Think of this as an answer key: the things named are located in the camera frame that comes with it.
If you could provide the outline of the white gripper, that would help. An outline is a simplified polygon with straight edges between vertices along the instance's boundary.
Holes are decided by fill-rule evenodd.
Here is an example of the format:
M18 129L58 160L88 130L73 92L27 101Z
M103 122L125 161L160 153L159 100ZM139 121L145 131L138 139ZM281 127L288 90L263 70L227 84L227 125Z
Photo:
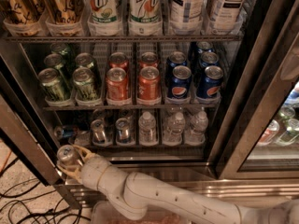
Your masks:
M61 172L73 178L86 188L98 190L98 182L106 169L111 166L111 163L101 156L96 156L86 147L73 145L74 150L77 152L76 161L78 163L85 163L81 171L77 166L65 168L61 165L58 166Z

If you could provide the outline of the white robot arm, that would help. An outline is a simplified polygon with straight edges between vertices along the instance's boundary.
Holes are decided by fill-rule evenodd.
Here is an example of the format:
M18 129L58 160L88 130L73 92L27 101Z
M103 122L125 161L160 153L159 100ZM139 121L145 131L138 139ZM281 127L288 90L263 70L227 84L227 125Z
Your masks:
M76 145L57 151L57 167L88 189L106 196L122 215L139 220L151 206L161 207L196 224L299 224L296 200L268 208L227 203L181 189L150 175L127 173L106 158Z

